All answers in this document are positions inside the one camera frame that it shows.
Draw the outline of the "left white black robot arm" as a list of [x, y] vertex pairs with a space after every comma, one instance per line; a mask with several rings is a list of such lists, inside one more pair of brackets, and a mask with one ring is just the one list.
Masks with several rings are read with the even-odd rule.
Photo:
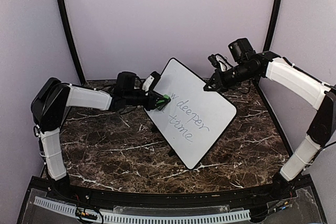
[[118, 74], [116, 83], [108, 91], [90, 89], [49, 78], [31, 103], [35, 123], [34, 135], [39, 139], [40, 154], [46, 163], [48, 175], [55, 181], [67, 175], [60, 147], [60, 129], [69, 107], [120, 111], [127, 106], [142, 106], [145, 110], [161, 110], [169, 102], [168, 95], [154, 91], [161, 76], [156, 71], [141, 82], [139, 77], [124, 71]]

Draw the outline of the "white whiteboard black frame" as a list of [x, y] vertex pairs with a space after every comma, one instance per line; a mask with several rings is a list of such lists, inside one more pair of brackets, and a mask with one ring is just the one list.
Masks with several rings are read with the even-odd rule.
[[223, 95], [204, 91], [205, 82], [187, 66], [171, 58], [155, 91], [170, 102], [147, 112], [184, 166], [194, 169], [219, 140], [237, 115], [237, 108]]

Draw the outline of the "green whiteboard eraser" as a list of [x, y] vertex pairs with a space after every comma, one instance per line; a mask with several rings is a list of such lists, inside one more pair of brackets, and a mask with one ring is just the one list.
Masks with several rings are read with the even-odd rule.
[[163, 103], [170, 103], [170, 101], [157, 101], [157, 103], [161, 103], [161, 102], [163, 102]]

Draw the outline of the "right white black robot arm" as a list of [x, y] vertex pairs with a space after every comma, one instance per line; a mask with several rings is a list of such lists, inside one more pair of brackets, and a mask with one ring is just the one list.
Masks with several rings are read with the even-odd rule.
[[233, 66], [224, 56], [211, 54], [208, 60], [215, 72], [204, 91], [226, 92], [245, 80], [266, 78], [286, 87], [316, 110], [304, 140], [274, 176], [275, 183], [268, 187], [269, 197], [278, 200], [287, 193], [288, 183], [331, 146], [329, 141], [335, 133], [335, 87], [272, 51], [257, 53], [247, 38], [233, 41], [228, 48], [237, 64]]

